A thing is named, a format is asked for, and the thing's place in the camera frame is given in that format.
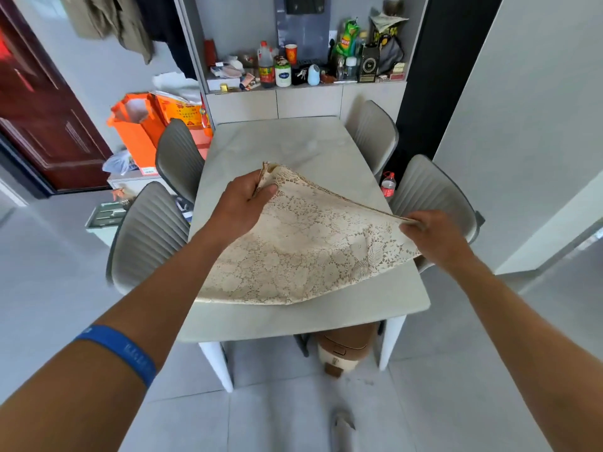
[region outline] white marble tabletop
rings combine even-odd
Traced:
[[[280,163],[339,195],[391,212],[370,168],[337,117],[304,117],[220,125],[215,132],[193,213],[192,237],[230,180]],[[341,328],[429,307],[412,261],[356,285],[292,305],[194,302],[178,340],[237,341]]]

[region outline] red paper cup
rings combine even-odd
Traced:
[[[291,65],[297,64],[297,45],[285,45],[285,53]]]

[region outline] red door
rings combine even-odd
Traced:
[[[109,147],[12,0],[0,0],[0,131],[57,191],[108,186]]]

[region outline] blue wristband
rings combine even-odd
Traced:
[[[134,342],[119,333],[118,331],[104,325],[92,325],[82,331],[74,341],[78,339],[86,339],[100,344],[106,349],[116,354],[119,358],[140,376],[145,386],[150,387],[151,382],[155,379],[157,371],[155,364],[149,356],[140,349]]]

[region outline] chair backrest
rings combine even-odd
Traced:
[[[373,100],[360,109],[358,126],[352,136],[369,168],[377,177],[398,144],[398,129],[391,117]]]
[[[138,194],[124,216],[107,261],[107,281],[126,294],[188,240],[190,225],[159,182]]]
[[[424,155],[415,155],[389,203],[394,214],[439,209],[448,213],[467,241],[477,236],[475,211],[456,183]]]
[[[180,119],[172,119],[157,144],[155,167],[159,175],[178,195],[193,204],[204,165],[191,131]]]

